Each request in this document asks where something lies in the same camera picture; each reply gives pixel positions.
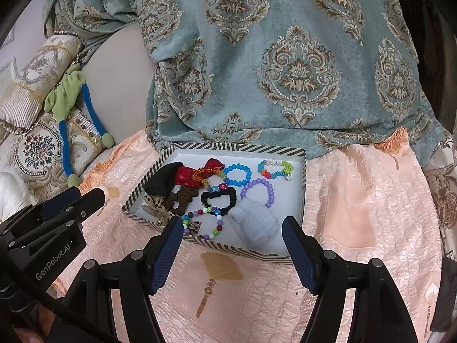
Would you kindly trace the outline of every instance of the black hair tie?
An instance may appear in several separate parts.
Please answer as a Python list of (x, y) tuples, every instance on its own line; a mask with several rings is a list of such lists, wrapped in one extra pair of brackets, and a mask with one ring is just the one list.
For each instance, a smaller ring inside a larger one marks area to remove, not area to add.
[(236, 205), (236, 190), (233, 187), (229, 187), (227, 189), (220, 189), (219, 191), (214, 191), (214, 192), (203, 192), (202, 193), (202, 204), (207, 208), (211, 207), (211, 205), (208, 204), (208, 199), (209, 198), (216, 198), (216, 197), (221, 197), (221, 196), (230, 196), (230, 205), (225, 207), (225, 208), (216, 208), (212, 207), (211, 212), (208, 214), (211, 215), (218, 215), (216, 211), (220, 212), (220, 215), (224, 216), (229, 212), (231, 208), (233, 208)]

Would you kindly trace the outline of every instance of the purple beaded bracelet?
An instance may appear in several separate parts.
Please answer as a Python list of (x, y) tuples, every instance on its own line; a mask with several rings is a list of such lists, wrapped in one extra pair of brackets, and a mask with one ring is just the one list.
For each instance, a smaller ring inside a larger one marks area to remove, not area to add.
[(246, 192), (252, 186), (256, 186), (257, 184), (263, 184), (265, 187), (268, 188), (268, 202), (265, 204), (267, 208), (271, 208), (271, 205), (275, 202), (275, 194), (273, 190), (273, 185), (266, 179), (254, 179), (251, 183), (246, 184), (243, 189), (241, 190), (241, 199), (246, 198)]

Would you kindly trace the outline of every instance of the teal damask cushion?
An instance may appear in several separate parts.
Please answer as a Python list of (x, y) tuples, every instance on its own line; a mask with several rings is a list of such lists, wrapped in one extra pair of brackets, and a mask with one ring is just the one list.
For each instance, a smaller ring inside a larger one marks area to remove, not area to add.
[(443, 135), (398, 0), (50, 0), (51, 9), (55, 25), (89, 40), (87, 56), (138, 19), (158, 63), (146, 104), (158, 149), (259, 143), (314, 158), (404, 125), (425, 165)]

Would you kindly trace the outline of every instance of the black cable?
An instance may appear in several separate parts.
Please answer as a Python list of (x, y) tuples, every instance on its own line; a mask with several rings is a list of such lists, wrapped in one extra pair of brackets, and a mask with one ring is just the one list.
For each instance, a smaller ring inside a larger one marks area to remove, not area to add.
[(15, 265), (12, 260), (10, 260), (8, 255), (5, 254), (5, 251), (0, 251), (0, 264), (1, 263), (3, 263), (6, 274), (8, 274), (8, 276), (11, 277), (16, 284), (18, 284), (24, 291), (29, 293), (31, 297), (36, 299), (44, 307), (55, 313), (61, 319), (69, 322), (104, 343), (122, 343), (101, 330), (99, 327), (81, 318), (69, 308), (57, 302), (46, 292), (40, 290), (38, 286), (28, 277), (28, 275), (22, 272), (22, 270)]

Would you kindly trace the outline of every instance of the red bow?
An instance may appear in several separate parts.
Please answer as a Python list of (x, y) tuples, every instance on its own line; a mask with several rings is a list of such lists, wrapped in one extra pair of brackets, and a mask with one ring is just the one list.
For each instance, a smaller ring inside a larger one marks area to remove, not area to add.
[[(222, 170), (225, 165), (216, 159), (209, 159), (206, 164), (205, 168), (212, 168), (216, 170)], [(203, 184), (192, 179), (192, 175), (196, 172), (195, 169), (189, 168), (187, 166), (180, 166), (176, 173), (176, 184), (178, 186), (188, 186), (190, 188), (200, 188)], [(203, 179), (207, 179), (210, 176), (213, 176), (215, 173), (210, 173), (208, 171), (204, 171), (200, 174), (200, 177)]]

